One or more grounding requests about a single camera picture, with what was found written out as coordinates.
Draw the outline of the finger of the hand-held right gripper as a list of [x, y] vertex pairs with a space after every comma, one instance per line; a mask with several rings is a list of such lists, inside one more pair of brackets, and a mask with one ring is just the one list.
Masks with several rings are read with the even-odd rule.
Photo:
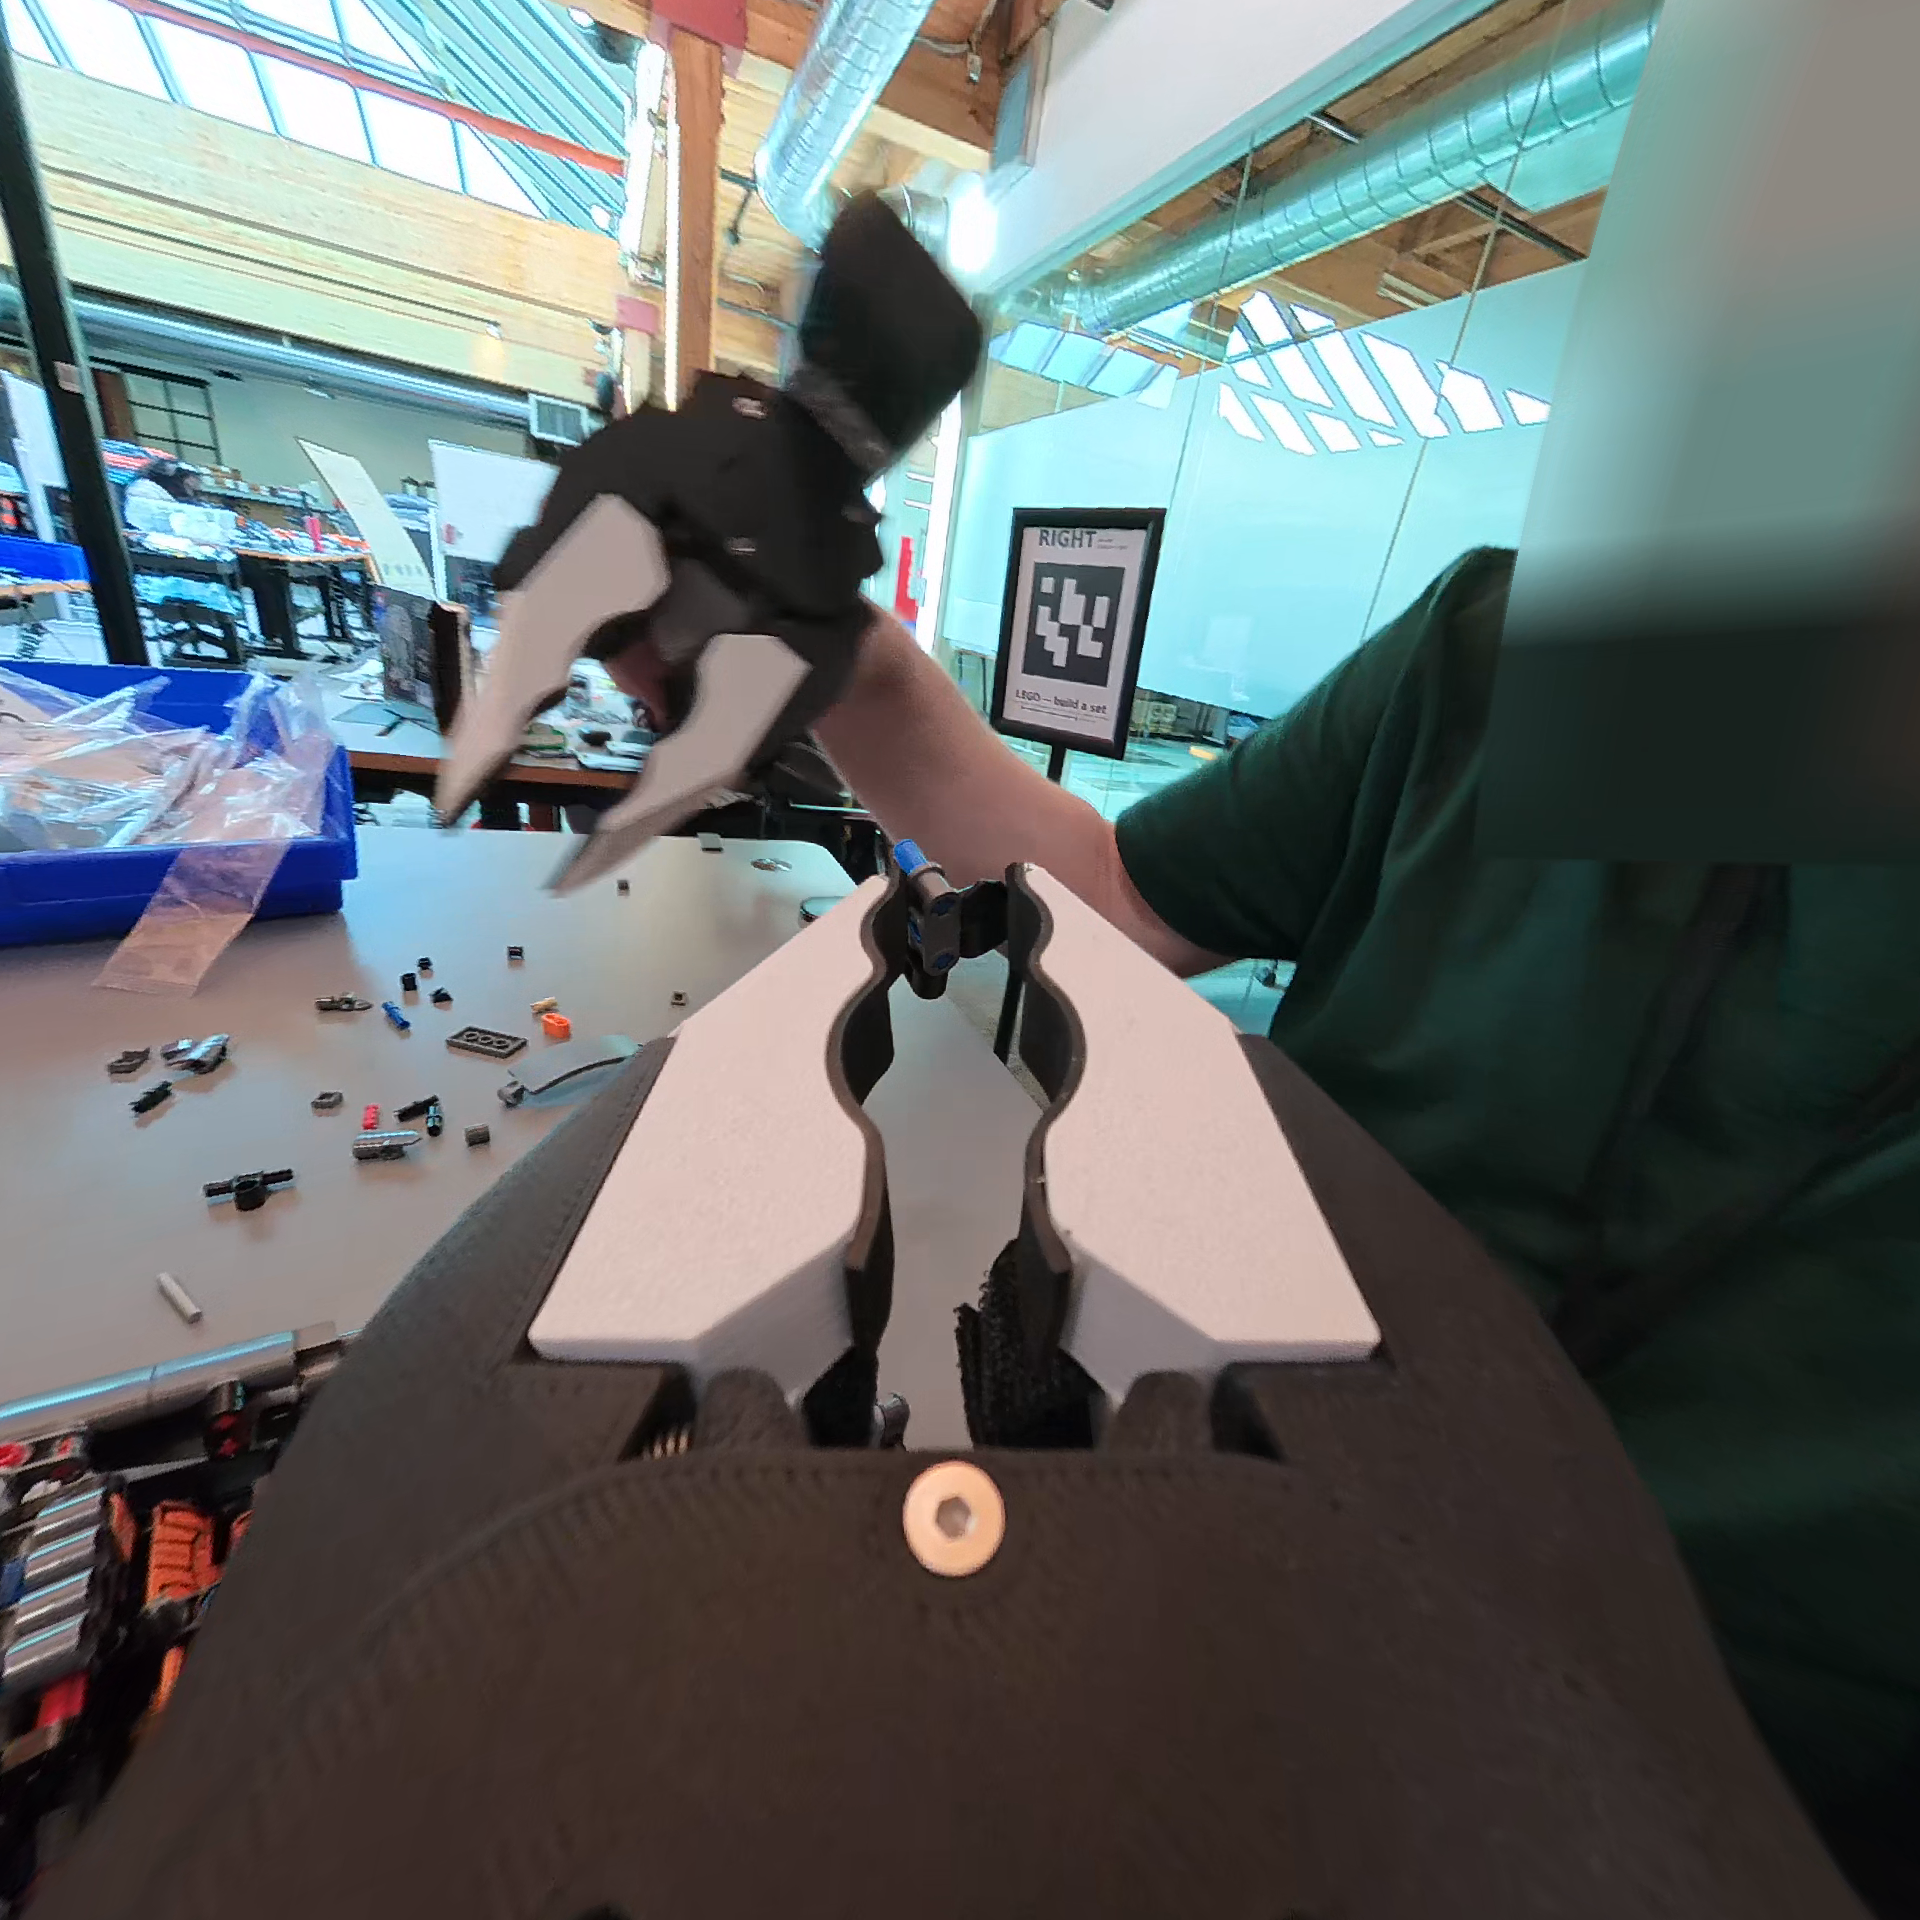
[[561, 857], [549, 892], [583, 892], [684, 828], [713, 798], [738, 790], [765, 742], [780, 738], [809, 674], [809, 660], [775, 635], [710, 638], [693, 663], [684, 719], [655, 741], [625, 798]]
[[444, 825], [482, 798], [525, 729], [564, 700], [593, 638], [647, 612], [666, 579], [657, 529], [625, 499], [599, 497], [498, 594], [495, 642], [444, 733], [434, 798]]

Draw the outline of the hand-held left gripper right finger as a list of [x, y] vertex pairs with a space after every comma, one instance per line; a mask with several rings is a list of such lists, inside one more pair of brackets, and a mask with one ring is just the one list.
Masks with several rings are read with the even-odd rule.
[[1041, 1109], [1017, 1230], [960, 1309], [966, 1417], [1094, 1420], [1150, 1375], [1374, 1359], [1262, 1051], [1064, 879], [1021, 865], [1002, 894]]

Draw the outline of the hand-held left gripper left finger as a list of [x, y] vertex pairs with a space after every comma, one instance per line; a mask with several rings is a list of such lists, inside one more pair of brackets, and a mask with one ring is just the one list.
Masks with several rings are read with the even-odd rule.
[[876, 1357], [894, 1223], [866, 1101], [895, 1058], [894, 901], [864, 879], [676, 1028], [528, 1329], [536, 1357], [757, 1370], [791, 1402]]

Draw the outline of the black lego piece blue pins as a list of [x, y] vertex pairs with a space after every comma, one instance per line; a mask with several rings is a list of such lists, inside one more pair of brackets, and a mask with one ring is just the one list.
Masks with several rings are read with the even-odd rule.
[[950, 974], [1001, 949], [1007, 931], [1002, 879], [956, 884], [916, 842], [898, 839], [889, 852], [900, 917], [898, 974], [922, 1002], [943, 997]]

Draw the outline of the grey lego car model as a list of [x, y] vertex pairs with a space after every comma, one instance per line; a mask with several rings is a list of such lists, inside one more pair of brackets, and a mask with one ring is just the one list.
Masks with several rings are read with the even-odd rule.
[[165, 1715], [264, 1479], [352, 1342], [317, 1324], [4, 1405], [4, 1915]]

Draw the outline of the person's right forearm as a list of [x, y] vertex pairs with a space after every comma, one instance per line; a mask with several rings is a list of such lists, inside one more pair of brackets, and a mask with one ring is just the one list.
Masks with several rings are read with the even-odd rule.
[[900, 621], [868, 615], [848, 685], [813, 733], [890, 842], [914, 842], [958, 884], [1038, 865], [1175, 975], [1228, 964], [1150, 908], [1111, 820], [1013, 754]]

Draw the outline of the scattered small lego pieces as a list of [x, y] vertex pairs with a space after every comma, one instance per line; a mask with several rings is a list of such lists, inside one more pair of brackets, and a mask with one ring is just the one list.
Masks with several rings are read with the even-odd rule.
[[225, 1033], [144, 1113], [86, 1133], [100, 1266], [165, 1353], [311, 1321], [354, 1329], [444, 1230], [728, 964], [695, 879], [647, 868], [554, 899], [529, 842], [405, 835], [343, 911], [245, 931], [160, 1039]]

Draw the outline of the white whiteboard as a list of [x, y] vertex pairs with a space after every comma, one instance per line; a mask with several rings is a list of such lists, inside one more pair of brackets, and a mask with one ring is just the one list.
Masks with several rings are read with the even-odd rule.
[[558, 478], [553, 465], [440, 439], [426, 455], [444, 556], [486, 567], [540, 519]]

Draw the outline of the dark cardboard box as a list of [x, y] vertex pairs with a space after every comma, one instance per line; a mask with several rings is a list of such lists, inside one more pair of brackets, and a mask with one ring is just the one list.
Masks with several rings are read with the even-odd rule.
[[447, 726], [472, 669], [468, 610], [398, 587], [382, 587], [374, 610], [378, 697], [414, 719]]

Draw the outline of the slanted white board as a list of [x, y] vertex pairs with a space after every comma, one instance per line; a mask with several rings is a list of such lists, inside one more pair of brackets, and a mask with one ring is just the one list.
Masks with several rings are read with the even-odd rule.
[[376, 582], [423, 601], [438, 599], [430, 559], [384, 499], [370, 470], [349, 452], [311, 439], [298, 439], [298, 447], [365, 545]]

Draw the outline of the wooden support column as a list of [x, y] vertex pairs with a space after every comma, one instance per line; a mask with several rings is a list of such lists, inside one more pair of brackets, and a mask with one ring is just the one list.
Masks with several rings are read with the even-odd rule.
[[725, 52], [685, 27], [666, 27], [662, 46], [669, 93], [664, 403], [676, 412], [700, 372], [713, 369]]

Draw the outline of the black framed sign on stand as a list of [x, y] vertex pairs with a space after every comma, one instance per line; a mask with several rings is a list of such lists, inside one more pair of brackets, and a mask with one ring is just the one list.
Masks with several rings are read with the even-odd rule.
[[1121, 761], [1167, 511], [1017, 509], [988, 707], [994, 733]]

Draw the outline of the black metal pole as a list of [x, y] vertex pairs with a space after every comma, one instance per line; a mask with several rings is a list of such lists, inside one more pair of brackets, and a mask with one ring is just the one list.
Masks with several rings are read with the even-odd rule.
[[148, 665], [124, 522], [112, 503], [103, 458], [98, 398], [57, 254], [8, 36], [2, 36], [2, 211], [103, 647], [113, 665]]

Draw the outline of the silver air duct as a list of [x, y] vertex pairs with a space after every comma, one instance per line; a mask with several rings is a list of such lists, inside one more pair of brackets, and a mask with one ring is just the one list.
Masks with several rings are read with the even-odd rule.
[[1634, 2], [1574, 17], [1545, 46], [1337, 143], [1239, 206], [1090, 277], [1032, 287], [1021, 311], [1087, 333], [1125, 331], [1497, 186], [1520, 158], [1632, 108], [1660, 14], [1661, 4]]
[[754, 158], [759, 202], [804, 251], [821, 251], [831, 173], [914, 49], [930, 2], [825, 2]]

